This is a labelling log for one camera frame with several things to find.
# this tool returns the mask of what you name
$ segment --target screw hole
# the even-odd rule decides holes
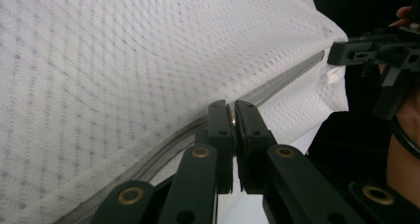
[[[196,158],[206,158],[210,156],[210,150],[207,148],[196,148],[192,151],[192,156]]]
[[[176,216],[176,222],[179,224],[190,224],[194,221],[195,216],[191,211],[181,211]]]
[[[118,201],[122,205],[133,205],[143,198],[144,191],[142,188],[132,186],[124,189],[118,195]]]
[[[393,196],[380,187],[366,185],[362,189],[362,192],[368,199],[376,203],[379,203],[382,205],[392,205],[394,203]]]
[[[282,154],[284,154],[284,155],[290,155],[290,154],[291,154],[291,151],[290,151],[290,150],[286,150],[286,149],[284,149],[284,150],[280,150],[280,152],[281,152]]]

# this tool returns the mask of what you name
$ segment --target black bracket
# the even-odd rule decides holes
[[[216,223],[218,194],[232,190],[235,150],[241,187],[263,195],[269,223],[420,223],[419,209],[384,185],[355,182],[339,193],[297,149],[276,144],[255,105],[236,102],[235,126],[224,100],[208,114],[174,176],[156,187],[117,186],[91,223]]]
[[[345,43],[334,43],[328,63],[364,64],[362,76],[378,69],[378,64],[386,64],[377,84],[382,92],[373,114],[390,120],[420,73],[420,31],[406,26],[383,28],[362,37],[349,38]]]

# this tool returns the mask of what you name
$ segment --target person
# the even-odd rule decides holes
[[[396,13],[399,20],[390,26],[411,24],[408,19],[411,10],[411,6],[400,8]],[[420,148],[420,79],[415,82],[396,117],[405,134]],[[390,187],[420,208],[420,160],[404,149],[394,135],[389,144],[386,179]]]

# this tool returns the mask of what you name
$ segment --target black plastic part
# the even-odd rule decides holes
[[[227,194],[233,188],[233,157],[235,130],[231,111],[225,100],[210,104],[208,107],[208,141],[217,150],[217,190]]]
[[[293,223],[293,218],[270,180],[267,181],[262,197],[262,208],[268,223]]]
[[[373,115],[384,120],[391,120],[410,91],[416,77],[417,74],[413,74],[409,70],[401,70],[393,86],[382,88],[373,107]]]
[[[299,150],[272,146],[267,154],[268,175],[293,223],[365,223]]]
[[[245,189],[248,194],[263,194],[266,149],[276,144],[276,141],[254,104],[238,100],[235,114],[241,189]]]
[[[351,183],[349,191],[370,223],[420,223],[419,209],[388,186],[358,181]]]
[[[154,188],[147,182],[127,181],[115,187],[99,206],[91,224],[139,224],[151,223],[150,210]]]
[[[216,165],[215,148],[200,145],[186,149],[158,223],[214,223]]]
[[[148,218],[148,220],[150,221],[142,223],[158,223],[158,216],[163,210],[163,206],[166,202],[167,194],[170,191],[170,187],[172,186],[174,177],[175,175],[172,175],[155,186],[154,197],[152,202],[149,204],[151,208],[149,208],[150,217]]]
[[[387,65],[385,70],[382,73],[382,77],[380,78],[378,85],[379,87],[391,87],[394,85],[395,81],[397,80],[399,74],[401,72],[400,68]]]
[[[413,23],[420,23],[420,0],[413,0],[412,9],[408,18]]]
[[[195,133],[195,140],[194,144],[196,145],[209,145],[209,136],[207,132],[207,128],[198,130]]]
[[[370,35],[349,38],[348,42],[334,43],[328,55],[328,64],[364,64],[376,56],[373,45],[381,42],[396,42],[396,35]]]

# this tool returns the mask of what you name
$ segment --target white mesh fabric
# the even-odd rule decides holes
[[[0,223],[54,222],[209,103],[344,39],[299,0],[0,0]],[[280,142],[347,108],[328,69],[262,108]]]

